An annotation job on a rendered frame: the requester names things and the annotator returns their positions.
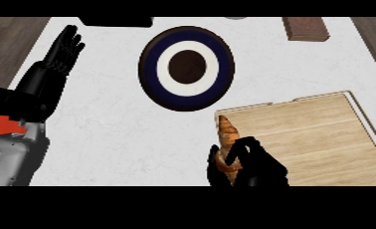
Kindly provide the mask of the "golden brown croissant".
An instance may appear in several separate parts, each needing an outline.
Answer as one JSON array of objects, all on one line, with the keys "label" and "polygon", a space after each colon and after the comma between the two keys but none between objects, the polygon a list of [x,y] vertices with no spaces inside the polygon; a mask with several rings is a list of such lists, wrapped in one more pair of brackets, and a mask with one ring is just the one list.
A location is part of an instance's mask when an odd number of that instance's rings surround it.
[{"label": "golden brown croissant", "polygon": [[221,115],[218,117],[218,140],[220,140],[220,149],[215,153],[214,160],[215,166],[220,172],[224,173],[230,184],[235,184],[238,171],[242,169],[239,159],[236,159],[232,165],[226,164],[226,157],[229,155],[230,148],[235,144],[235,141],[239,139],[238,129],[232,125],[227,117]]}]

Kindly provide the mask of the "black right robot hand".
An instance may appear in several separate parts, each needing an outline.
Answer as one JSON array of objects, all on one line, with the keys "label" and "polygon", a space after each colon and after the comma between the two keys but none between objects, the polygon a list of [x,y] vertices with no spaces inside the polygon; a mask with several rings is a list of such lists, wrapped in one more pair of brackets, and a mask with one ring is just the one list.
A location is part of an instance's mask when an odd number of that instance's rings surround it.
[{"label": "black right robot hand", "polygon": [[252,137],[243,137],[235,141],[224,164],[232,165],[239,158],[241,169],[235,183],[230,183],[224,173],[218,170],[215,156],[218,155],[218,146],[214,144],[208,153],[207,179],[211,186],[215,187],[286,187],[288,169],[273,158],[263,148],[260,141]]}]

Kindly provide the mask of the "pale wooden tray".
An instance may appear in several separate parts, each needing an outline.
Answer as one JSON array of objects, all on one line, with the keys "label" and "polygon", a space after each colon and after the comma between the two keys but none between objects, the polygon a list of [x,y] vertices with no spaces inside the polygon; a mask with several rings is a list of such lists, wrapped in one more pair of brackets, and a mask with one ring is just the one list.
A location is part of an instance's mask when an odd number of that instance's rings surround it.
[{"label": "pale wooden tray", "polygon": [[376,185],[376,127],[342,91],[220,110],[288,169],[292,186]]}]

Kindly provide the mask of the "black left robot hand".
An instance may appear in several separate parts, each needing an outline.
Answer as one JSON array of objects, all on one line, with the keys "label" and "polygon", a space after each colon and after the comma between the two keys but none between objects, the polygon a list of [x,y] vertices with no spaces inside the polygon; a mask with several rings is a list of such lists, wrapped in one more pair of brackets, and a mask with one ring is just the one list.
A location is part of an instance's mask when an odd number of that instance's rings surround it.
[{"label": "black left robot hand", "polygon": [[78,27],[68,25],[44,59],[33,64],[24,74],[16,89],[0,88],[0,115],[25,122],[46,121],[56,110],[84,47]]}]

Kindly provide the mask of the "black appliance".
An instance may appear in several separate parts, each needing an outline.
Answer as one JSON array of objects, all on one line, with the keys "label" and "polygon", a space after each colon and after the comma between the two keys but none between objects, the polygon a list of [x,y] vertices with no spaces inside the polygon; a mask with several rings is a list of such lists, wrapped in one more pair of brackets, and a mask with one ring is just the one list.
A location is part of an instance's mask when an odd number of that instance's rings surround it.
[{"label": "black appliance", "polygon": [[140,27],[151,28],[154,26],[152,17],[81,17],[86,26],[96,27]]}]

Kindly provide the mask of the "brown rectangular block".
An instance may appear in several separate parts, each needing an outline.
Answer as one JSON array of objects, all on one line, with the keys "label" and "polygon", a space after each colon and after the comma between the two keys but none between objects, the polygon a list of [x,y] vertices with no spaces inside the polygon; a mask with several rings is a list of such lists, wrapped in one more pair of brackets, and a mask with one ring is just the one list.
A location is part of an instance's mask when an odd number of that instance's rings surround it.
[{"label": "brown rectangular block", "polygon": [[320,17],[282,18],[289,41],[325,42],[330,35]]}]

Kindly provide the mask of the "blue white brown round plate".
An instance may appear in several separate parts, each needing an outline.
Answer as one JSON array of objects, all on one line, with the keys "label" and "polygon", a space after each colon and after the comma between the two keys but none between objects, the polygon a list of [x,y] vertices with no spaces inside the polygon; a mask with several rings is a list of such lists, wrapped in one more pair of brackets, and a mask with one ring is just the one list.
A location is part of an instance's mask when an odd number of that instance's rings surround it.
[{"label": "blue white brown round plate", "polygon": [[155,103],[173,111],[193,112],[210,107],[227,92],[233,74],[229,45],[205,28],[170,28],[143,49],[142,87]]}]

